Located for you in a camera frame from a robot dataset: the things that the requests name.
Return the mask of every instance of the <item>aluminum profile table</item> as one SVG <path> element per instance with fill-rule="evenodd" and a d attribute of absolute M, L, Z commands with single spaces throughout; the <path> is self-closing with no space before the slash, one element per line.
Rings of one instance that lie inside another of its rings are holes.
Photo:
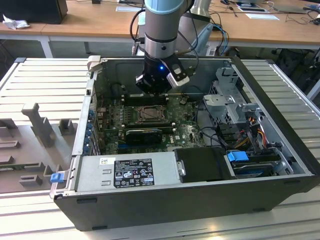
<path fill-rule="evenodd" d="M 63 62 L 71 64 L 72 61 L 83 61 L 83 66 L 86 63 L 86 59 L 27 59 L 30 64 L 36 64 L 33 61 L 37 62 L 37 68 L 32 68 L 35 70 L 29 71 L 29 75 L 43 72 L 44 68 L 40 66 L 46 66 L 48 64 L 46 61 L 52 63 L 52 66 L 63 66 Z M 317 134 L 320 131 L 319 110 L 275 65 L 262 60 L 244 60 L 243 62 L 312 153 L 319 159 L 320 145 Z M 22 74 L 24 68 L 21 69 L 19 65 L 22 66 L 17 63 L 9 70 L 8 75 L 4 78 L 4 80 L 8 78 L 8 82 L 4 83 L 2 80 L 2 88 L 11 84 L 9 80 L 16 78 L 15 74 Z M 55 77 L 59 77 L 60 81 L 65 78 L 69 80 L 83 78 L 84 81 L 87 74 L 85 70 L 80 71 L 81 73 L 74 71 L 74 74 L 69 72 L 68 76 L 53 76 L 50 73 L 56 75 L 57 71 L 52 69 L 48 69 L 46 72 L 41 73 L 49 75 L 42 76 L 44 81 L 48 81 L 46 79 L 53 80 Z M 14 240 L 26 238 L 33 240 L 146 240 L 159 238 L 170 240 L 315 240 L 320 236 L 319 209 L 320 188 L 315 187 L 308 193 L 298 193 L 291 196 L 269 212 L 80 232 L 49 198 L 49 192 L 39 191 L 15 196 L 6 194 L 0 197 L 0 237 Z"/>

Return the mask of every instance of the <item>floor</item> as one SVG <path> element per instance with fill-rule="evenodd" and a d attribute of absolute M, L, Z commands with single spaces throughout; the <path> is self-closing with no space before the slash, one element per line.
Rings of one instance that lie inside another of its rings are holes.
<path fill-rule="evenodd" d="M 90 42 L 89 46 L 91 54 L 86 54 L 83 42 L 54 41 L 51 43 L 52 53 L 55 58 L 87 58 L 90 55 L 105 57 L 131 56 L 131 43 Z M 238 50 L 241 59 L 256 59 L 259 49 L 255 47 L 239 47 Z M 312 56 L 312 54 L 309 54 L 307 59 L 312 58 Z M 17 57 L 44 58 L 45 54 L 38 41 L 3 40 L 2 45 L 0 45 L 0 79 L 6 74 L 7 69 L 10 68 Z M 261 55 L 261 59 L 276 61 L 277 58 L 278 55 L 272 54 L 271 48 L 266 48 Z M 305 66 L 303 65 L 298 66 L 292 75 L 291 79 L 296 84 L 298 84 L 297 79 L 304 68 Z M 320 96 L 317 96 L 314 102 L 320 106 Z"/>

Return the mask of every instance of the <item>paper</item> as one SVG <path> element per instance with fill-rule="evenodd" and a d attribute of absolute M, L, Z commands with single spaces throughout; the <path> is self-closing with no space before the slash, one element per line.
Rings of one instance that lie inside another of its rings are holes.
<path fill-rule="evenodd" d="M 275 15 L 246 13 L 250 19 L 280 20 Z"/>
<path fill-rule="evenodd" d="M 132 7 L 132 6 L 117 6 L 115 8 L 116 12 L 138 12 L 141 7 Z"/>
<path fill-rule="evenodd" d="M 13 20 L 6 17 L 5 15 L 3 15 L 2 23 L 6 25 L 9 29 L 13 29 L 13 30 L 30 27 L 30 25 L 28 25 L 28 23 L 24 20 Z"/>

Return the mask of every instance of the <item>white sticker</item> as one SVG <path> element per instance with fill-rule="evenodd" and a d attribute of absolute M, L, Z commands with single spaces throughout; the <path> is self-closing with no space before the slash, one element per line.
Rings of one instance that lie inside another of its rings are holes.
<path fill-rule="evenodd" d="M 100 165 L 114 164 L 115 160 L 116 160 L 115 157 L 101 157 L 100 158 Z"/>
<path fill-rule="evenodd" d="M 13 171 L 14 169 L 12 167 L 4 167 L 0 168 L 0 171 Z"/>

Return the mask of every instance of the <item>metal bracket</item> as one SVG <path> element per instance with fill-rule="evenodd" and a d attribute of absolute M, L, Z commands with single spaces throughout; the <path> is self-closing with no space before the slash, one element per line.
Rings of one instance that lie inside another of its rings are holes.
<path fill-rule="evenodd" d="M 94 71 L 100 69 L 102 67 L 101 66 L 102 62 L 103 62 L 103 60 L 100 55 L 89 56 L 88 62 L 86 64 L 88 67 L 88 71 L 91 73 L 91 72 L 94 72 Z"/>

